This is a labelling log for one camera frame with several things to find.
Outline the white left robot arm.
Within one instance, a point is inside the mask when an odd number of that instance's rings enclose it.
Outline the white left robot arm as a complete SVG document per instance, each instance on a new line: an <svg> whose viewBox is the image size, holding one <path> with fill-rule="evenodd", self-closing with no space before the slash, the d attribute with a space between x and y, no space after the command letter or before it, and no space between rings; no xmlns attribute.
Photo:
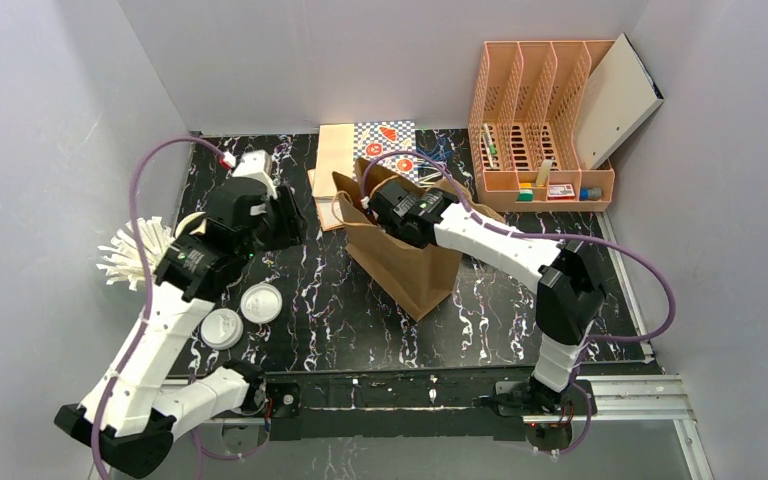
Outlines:
<svg viewBox="0 0 768 480"><path fill-rule="evenodd" d="M230 176L149 271L144 309L107 372L55 416L58 428L91 449L102 478L118 470L142 479L205 421L267 405L262 369L244 360L229 360L178 391L162 392L192 332L249 261L304 240L304 218L291 189L273 181L267 152L226 154L224 162Z"/></svg>

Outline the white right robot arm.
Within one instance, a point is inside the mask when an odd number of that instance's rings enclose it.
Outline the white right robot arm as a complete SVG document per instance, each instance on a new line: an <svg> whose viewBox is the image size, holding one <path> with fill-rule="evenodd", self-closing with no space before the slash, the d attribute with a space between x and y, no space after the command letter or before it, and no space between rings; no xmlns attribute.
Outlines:
<svg viewBox="0 0 768 480"><path fill-rule="evenodd" d="M534 294L542 340L529 381L530 395L555 400L567 390L605 299L588 245L525 239L439 188L417 194L388 181L366 205L389 235L417 248L434 245L467 254Z"/></svg>

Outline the brown paper bag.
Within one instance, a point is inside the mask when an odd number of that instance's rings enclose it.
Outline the brown paper bag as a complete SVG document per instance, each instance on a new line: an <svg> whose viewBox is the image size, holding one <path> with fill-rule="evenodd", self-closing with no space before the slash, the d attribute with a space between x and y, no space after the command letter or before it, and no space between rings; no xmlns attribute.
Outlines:
<svg viewBox="0 0 768 480"><path fill-rule="evenodd" d="M368 160L358 158L352 174L331 174L337 189L332 200L340 208L348 237L346 250L398 306L419 321L452 294L462 254L433 245L419 249L380 229L374 215L361 208L364 193L395 185L412 194L421 195L425 190L380 165L371 168L361 185L359 180L368 166Z"/></svg>

